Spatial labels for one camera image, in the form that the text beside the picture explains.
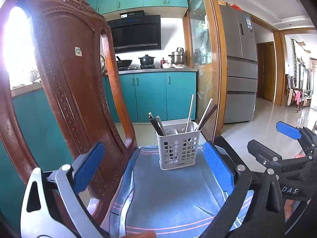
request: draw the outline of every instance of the red plastic bag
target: red plastic bag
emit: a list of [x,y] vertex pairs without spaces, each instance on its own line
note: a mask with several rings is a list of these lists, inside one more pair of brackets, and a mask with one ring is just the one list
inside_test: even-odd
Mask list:
[[242,11],[241,8],[239,6],[237,6],[235,3],[233,5],[231,5],[231,8]]

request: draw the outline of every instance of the gray refrigerator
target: gray refrigerator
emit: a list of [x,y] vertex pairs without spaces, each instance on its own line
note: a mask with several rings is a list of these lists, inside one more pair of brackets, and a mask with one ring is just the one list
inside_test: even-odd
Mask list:
[[228,85],[224,123],[251,121],[258,65],[249,14],[220,5],[227,47]]

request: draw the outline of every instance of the bolt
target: bolt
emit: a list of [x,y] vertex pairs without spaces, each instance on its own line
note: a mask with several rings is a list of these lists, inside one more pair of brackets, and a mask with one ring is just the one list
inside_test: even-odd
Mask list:
[[40,172],[41,172],[41,169],[39,167],[33,169],[33,173],[35,175],[39,174]]
[[268,168],[268,169],[267,169],[267,173],[268,173],[269,175],[273,175],[273,174],[274,174],[274,170],[273,170],[272,168]]
[[237,169],[240,171],[240,172],[243,172],[245,170],[245,166],[244,165],[238,165],[237,166]]
[[61,166],[61,169],[62,169],[63,171],[68,171],[68,170],[70,169],[70,165],[69,165],[69,164],[62,165],[62,166]]

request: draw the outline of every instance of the blue gripper pad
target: blue gripper pad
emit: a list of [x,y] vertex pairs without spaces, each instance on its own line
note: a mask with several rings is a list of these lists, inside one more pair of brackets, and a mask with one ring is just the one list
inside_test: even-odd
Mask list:
[[282,121],[279,121],[276,124],[276,130],[280,133],[283,133],[284,135],[292,138],[293,140],[300,139],[302,137],[299,130],[287,123],[284,123]]
[[78,194],[87,188],[104,155],[105,146],[101,142],[98,142],[87,154],[79,156],[83,157],[83,159],[82,162],[79,163],[79,168],[76,170],[74,175],[73,191],[75,194]]
[[218,149],[209,141],[204,144],[202,152],[221,189],[231,194],[234,189],[234,174],[222,160]]

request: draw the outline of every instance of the green vine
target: green vine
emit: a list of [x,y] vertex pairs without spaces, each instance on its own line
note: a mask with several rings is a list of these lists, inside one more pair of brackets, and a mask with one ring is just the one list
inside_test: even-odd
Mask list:
[[294,77],[295,77],[295,86],[297,86],[297,57],[296,57],[296,50],[295,50],[295,42],[294,39],[292,39],[292,45],[293,45],[293,54],[294,54]]

